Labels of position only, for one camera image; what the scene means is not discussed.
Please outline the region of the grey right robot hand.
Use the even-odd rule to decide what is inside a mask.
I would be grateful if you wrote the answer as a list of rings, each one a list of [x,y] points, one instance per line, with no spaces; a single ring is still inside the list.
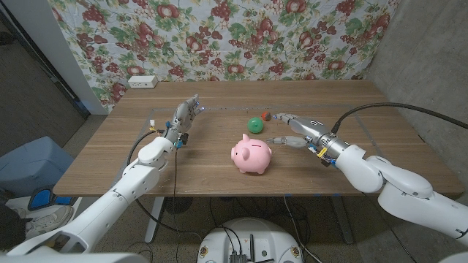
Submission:
[[[335,162],[350,144],[330,131],[321,122],[289,113],[278,113],[274,119],[286,123],[300,137],[283,136],[268,138],[271,145],[287,145],[292,148],[308,148],[326,163]]]

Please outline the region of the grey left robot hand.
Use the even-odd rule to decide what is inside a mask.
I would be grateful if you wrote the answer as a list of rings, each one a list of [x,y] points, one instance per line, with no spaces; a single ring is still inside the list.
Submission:
[[[204,109],[204,107],[200,107],[198,94],[180,103],[163,137],[175,142],[180,135],[189,131],[196,116],[201,114]]]

